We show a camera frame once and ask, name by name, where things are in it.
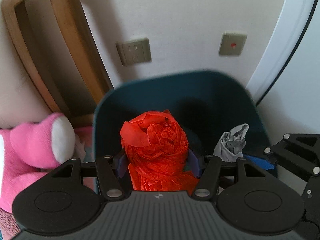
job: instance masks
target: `ribbed black surface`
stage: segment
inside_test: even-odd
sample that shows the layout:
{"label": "ribbed black surface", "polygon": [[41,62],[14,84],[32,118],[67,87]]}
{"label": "ribbed black surface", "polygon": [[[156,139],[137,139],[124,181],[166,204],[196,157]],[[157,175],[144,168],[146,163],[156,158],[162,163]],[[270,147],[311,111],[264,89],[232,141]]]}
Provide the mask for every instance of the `ribbed black surface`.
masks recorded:
{"label": "ribbed black surface", "polygon": [[209,202],[191,199],[186,192],[132,192],[121,202],[108,203],[89,226],[65,236],[36,236],[22,232],[16,240],[245,240],[302,239],[295,232],[254,236],[239,231],[216,213]]}

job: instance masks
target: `metal screw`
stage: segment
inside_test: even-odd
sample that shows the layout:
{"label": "metal screw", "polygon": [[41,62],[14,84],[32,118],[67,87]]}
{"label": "metal screw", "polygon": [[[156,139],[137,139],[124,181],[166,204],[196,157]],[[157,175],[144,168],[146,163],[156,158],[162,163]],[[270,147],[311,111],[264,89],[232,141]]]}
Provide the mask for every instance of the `metal screw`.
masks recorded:
{"label": "metal screw", "polygon": [[119,189],[110,189],[107,191],[108,197],[120,197],[122,195],[122,191]]}
{"label": "metal screw", "polygon": [[316,167],[313,168],[312,171],[313,171],[314,174],[319,174],[320,173],[320,168],[318,166],[316,166]]}
{"label": "metal screw", "polygon": [[267,148],[264,149],[264,153],[269,153],[269,152],[271,152],[271,148],[270,147],[267,147]]}
{"label": "metal screw", "polygon": [[210,195],[210,191],[205,188],[198,188],[195,190],[195,195],[198,197],[207,197]]}

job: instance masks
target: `red plastic bag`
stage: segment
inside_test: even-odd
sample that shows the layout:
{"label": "red plastic bag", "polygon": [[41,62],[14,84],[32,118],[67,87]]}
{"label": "red plastic bag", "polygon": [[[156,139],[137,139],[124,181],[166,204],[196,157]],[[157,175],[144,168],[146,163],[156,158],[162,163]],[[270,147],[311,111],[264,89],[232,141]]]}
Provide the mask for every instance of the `red plastic bag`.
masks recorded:
{"label": "red plastic bag", "polygon": [[191,171],[182,172],[187,136],[168,110],[145,112],[125,122],[120,135],[134,190],[192,193],[198,179]]}

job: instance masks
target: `wall switch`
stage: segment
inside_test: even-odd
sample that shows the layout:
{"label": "wall switch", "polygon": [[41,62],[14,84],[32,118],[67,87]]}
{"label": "wall switch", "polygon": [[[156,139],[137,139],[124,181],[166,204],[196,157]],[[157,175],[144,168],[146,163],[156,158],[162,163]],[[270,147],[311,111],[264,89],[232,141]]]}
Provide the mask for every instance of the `wall switch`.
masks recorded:
{"label": "wall switch", "polygon": [[122,65],[132,65],[151,61],[149,40],[147,38],[116,44]]}
{"label": "wall switch", "polygon": [[246,39],[246,34],[224,33],[220,44],[219,55],[239,56],[242,52]]}

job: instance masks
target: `logo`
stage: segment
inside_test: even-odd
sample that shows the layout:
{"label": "logo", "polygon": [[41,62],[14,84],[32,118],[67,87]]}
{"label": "logo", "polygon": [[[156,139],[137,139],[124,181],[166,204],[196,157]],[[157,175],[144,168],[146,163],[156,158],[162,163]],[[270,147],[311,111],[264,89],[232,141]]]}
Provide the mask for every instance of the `logo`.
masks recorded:
{"label": "logo", "polygon": [[158,193],[157,195],[154,195],[155,198],[160,199],[163,198],[164,196],[161,193]]}

